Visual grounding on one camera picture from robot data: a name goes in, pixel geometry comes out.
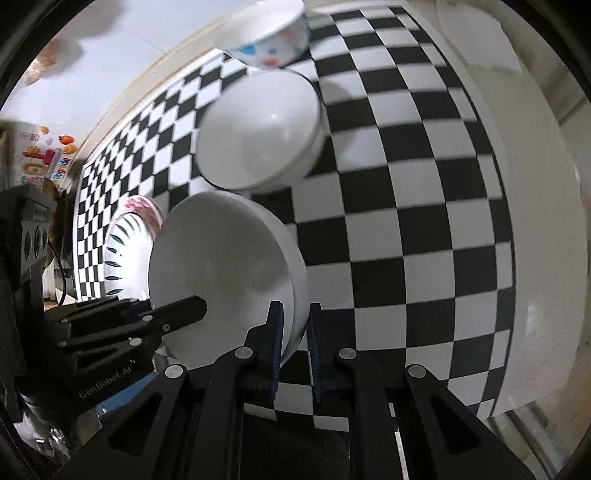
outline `table surface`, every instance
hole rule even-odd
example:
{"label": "table surface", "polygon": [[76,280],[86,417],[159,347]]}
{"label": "table surface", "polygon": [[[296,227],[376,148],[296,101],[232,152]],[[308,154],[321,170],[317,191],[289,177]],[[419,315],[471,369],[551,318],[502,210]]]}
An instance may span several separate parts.
{"label": "table surface", "polygon": [[[501,181],[505,139],[436,19],[407,6],[332,8],[340,12],[312,20],[310,54],[290,67],[319,88],[331,135],[306,180],[253,199],[294,235],[312,299],[351,346],[375,351],[392,375],[424,364],[486,417],[505,376],[520,255]],[[219,52],[196,60],[85,166],[79,300],[106,293],[103,236],[123,199],[146,194],[167,212],[204,188],[191,137],[207,106],[250,72]],[[281,371],[275,405],[250,408],[344,429],[343,409],[314,410],[300,348]]]}

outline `silver screw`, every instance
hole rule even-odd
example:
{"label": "silver screw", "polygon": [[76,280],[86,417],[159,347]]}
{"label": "silver screw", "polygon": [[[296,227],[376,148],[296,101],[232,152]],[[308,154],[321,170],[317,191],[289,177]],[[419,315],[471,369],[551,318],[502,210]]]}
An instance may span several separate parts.
{"label": "silver screw", "polygon": [[241,346],[234,350],[234,355],[236,355],[236,358],[250,358],[252,357],[252,349],[247,346]]}
{"label": "silver screw", "polygon": [[170,365],[165,371],[164,375],[169,378],[178,378],[183,374],[183,367],[180,365]]}
{"label": "silver screw", "polygon": [[408,367],[408,374],[414,378],[422,378],[427,375],[427,371],[421,365],[411,365]]}
{"label": "silver screw", "polygon": [[352,360],[353,358],[355,358],[357,356],[357,352],[355,350],[353,350],[352,348],[342,348],[341,350],[339,350],[339,357],[341,357],[343,360]]}

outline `large white bowl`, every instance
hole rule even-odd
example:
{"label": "large white bowl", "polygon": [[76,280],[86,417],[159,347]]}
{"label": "large white bowl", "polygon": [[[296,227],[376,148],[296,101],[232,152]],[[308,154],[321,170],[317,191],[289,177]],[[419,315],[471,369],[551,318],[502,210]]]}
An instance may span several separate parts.
{"label": "large white bowl", "polygon": [[273,300],[284,306],[281,363],[297,348],[306,325],[301,317],[305,313],[307,318],[307,312],[298,312],[294,321],[294,304],[301,310],[308,299],[305,267],[297,247],[292,248],[293,238],[278,234],[277,224],[271,231],[264,212],[232,193],[198,193],[168,214],[154,241],[152,306],[191,295],[207,302],[203,320],[164,337],[172,354],[190,369],[243,345],[248,330],[265,323]]}
{"label": "large white bowl", "polygon": [[281,67],[308,48],[310,27],[302,0],[259,0],[230,17],[215,45],[252,67]]}
{"label": "large white bowl", "polygon": [[323,105],[303,76],[282,70],[235,82],[200,124],[196,161],[205,179],[236,192],[301,180],[325,141]]}

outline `black and white checkered tablecloth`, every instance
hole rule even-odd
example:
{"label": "black and white checkered tablecloth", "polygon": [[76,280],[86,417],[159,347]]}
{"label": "black and white checkered tablecloth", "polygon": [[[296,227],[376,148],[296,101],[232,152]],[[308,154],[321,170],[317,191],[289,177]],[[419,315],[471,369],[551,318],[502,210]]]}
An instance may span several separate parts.
{"label": "black and white checkered tablecloth", "polygon": [[[326,103],[330,137],[312,173],[254,196],[296,238],[311,299],[350,346],[386,370],[421,363],[479,417],[501,389],[514,320],[511,221],[495,153],[440,48],[403,7],[311,19],[310,51],[289,68]],[[191,135],[220,92],[249,74],[219,53],[146,100],[82,173],[79,300],[105,295],[102,245],[118,203],[164,210],[200,190]],[[346,429],[347,411],[313,405],[308,353],[281,370],[280,420]]]}

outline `black cable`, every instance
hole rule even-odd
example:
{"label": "black cable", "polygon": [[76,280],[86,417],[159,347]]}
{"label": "black cable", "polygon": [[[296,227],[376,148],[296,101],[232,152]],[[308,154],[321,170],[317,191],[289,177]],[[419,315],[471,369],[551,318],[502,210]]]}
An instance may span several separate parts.
{"label": "black cable", "polygon": [[53,252],[53,256],[56,258],[57,266],[60,269],[61,298],[60,298],[60,302],[58,303],[58,306],[61,306],[64,304],[64,300],[66,299],[66,274],[64,273],[64,267],[61,266],[60,257],[58,257],[56,249],[53,248],[53,245],[51,244],[51,241],[49,239],[47,239],[47,245],[49,245],[49,248],[51,248],[51,251]]}

